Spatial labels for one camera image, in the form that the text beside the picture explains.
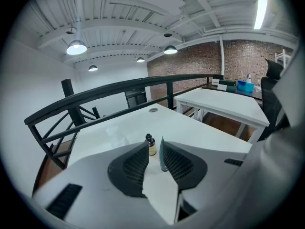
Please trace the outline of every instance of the blue container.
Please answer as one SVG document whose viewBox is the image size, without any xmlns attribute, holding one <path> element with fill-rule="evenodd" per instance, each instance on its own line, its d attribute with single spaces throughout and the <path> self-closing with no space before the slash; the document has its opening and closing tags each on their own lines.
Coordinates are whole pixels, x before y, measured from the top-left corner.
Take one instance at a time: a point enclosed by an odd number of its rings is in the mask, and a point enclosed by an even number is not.
<svg viewBox="0 0 305 229">
<path fill-rule="evenodd" d="M 254 83 L 238 80 L 237 89 L 245 92 L 253 92 Z"/>
</svg>

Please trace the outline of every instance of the white wall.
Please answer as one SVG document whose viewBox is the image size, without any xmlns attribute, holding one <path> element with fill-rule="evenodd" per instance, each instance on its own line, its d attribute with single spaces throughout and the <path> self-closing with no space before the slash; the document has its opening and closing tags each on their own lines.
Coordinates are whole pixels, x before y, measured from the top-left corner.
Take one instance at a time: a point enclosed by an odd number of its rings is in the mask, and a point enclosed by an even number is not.
<svg viewBox="0 0 305 229">
<path fill-rule="evenodd" d="M 64 98 L 62 80 L 70 78 L 76 90 L 74 77 L 73 68 L 13 39 L 8 40 L 2 52 L 0 154 L 15 187 L 29 196 L 45 153 L 24 124 L 24 119 Z M 38 124 L 41 135 L 62 115 Z M 70 117 L 66 117 L 54 132 L 63 131 L 70 122 Z"/>
<path fill-rule="evenodd" d="M 80 92 L 115 82 L 148 77 L 145 62 L 128 62 L 125 64 L 112 64 L 98 67 L 99 70 L 97 71 L 76 73 L 77 87 Z M 149 101 L 151 100 L 150 88 L 146 87 L 145 90 L 147 100 Z M 110 115 L 128 108 L 125 93 L 111 95 L 83 104 L 82 106 L 88 110 L 92 110 L 92 107 L 96 106 L 101 116 Z"/>
</svg>

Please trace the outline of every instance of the ceiling light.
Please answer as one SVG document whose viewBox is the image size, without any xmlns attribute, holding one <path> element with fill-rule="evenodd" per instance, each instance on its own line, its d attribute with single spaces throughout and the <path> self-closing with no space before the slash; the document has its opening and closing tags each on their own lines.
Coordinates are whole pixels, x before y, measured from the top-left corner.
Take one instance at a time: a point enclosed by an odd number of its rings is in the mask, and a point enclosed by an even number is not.
<svg viewBox="0 0 305 229">
<path fill-rule="evenodd" d="M 257 14 L 254 29 L 260 29 L 266 14 L 268 0 L 258 0 Z"/>
<path fill-rule="evenodd" d="M 80 40 L 74 40 L 71 42 L 67 48 L 67 54 L 69 55 L 77 55 L 85 52 L 87 47 L 85 44 Z"/>
<path fill-rule="evenodd" d="M 91 65 L 91 66 L 89 67 L 88 71 L 96 71 L 96 70 L 98 70 L 98 69 L 99 69 L 99 68 L 96 67 L 96 65 Z"/>
<path fill-rule="evenodd" d="M 140 57 L 140 58 L 137 59 L 137 62 L 144 62 L 144 61 L 145 61 L 145 59 L 142 58 L 142 57 Z"/>
<path fill-rule="evenodd" d="M 167 46 L 164 50 L 165 54 L 172 54 L 172 53 L 176 53 L 176 52 L 177 52 L 177 49 L 171 45 Z"/>
</svg>

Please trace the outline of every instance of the white table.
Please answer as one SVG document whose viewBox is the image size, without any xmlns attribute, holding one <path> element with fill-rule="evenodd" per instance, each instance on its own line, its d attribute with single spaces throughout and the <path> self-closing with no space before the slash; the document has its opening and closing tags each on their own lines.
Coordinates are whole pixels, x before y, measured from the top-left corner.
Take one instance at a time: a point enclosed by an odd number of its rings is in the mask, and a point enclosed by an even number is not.
<svg viewBox="0 0 305 229">
<path fill-rule="evenodd" d="M 265 127 L 269 126 L 267 117 L 251 97 L 199 88 L 176 96 L 175 100 L 178 113 L 183 113 L 183 105 L 193 107 L 196 120 L 202 121 L 203 115 L 211 112 L 241 122 L 236 137 L 241 135 L 245 125 L 254 127 L 255 130 L 248 140 L 252 144 L 257 142 Z"/>
<path fill-rule="evenodd" d="M 158 108 L 158 111 L 148 112 L 151 108 Z M 73 146 L 68 166 L 83 157 L 111 150 L 111 143 L 106 134 L 106 129 L 110 126 L 118 126 L 130 144 L 144 141 L 147 133 L 155 139 L 158 152 L 149 157 L 144 174 L 143 193 L 169 224 L 174 222 L 178 186 L 170 173 L 163 172 L 160 168 L 159 146 L 162 136 L 165 141 L 220 151 L 248 153 L 251 147 L 250 143 L 232 135 L 154 104 L 81 130 Z"/>
</svg>

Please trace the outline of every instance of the red brick wall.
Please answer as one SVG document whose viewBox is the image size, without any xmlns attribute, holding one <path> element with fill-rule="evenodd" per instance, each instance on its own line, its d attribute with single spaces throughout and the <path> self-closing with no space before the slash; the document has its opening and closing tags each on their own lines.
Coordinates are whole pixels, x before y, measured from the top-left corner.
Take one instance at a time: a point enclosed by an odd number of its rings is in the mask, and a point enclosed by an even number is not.
<svg viewBox="0 0 305 229">
<path fill-rule="evenodd" d="M 291 55 L 292 50 L 285 48 Z M 248 73 L 256 83 L 266 75 L 265 58 L 275 61 L 275 53 L 281 53 L 283 46 L 249 40 L 224 41 L 224 77 L 228 80 L 245 80 Z M 192 73 L 221 73 L 219 42 L 203 43 L 179 50 L 176 54 L 163 55 L 147 63 L 148 76 Z M 182 91 L 205 83 L 205 79 L 175 82 L 173 91 Z M 152 99 L 166 95 L 166 85 L 151 86 Z"/>
</svg>

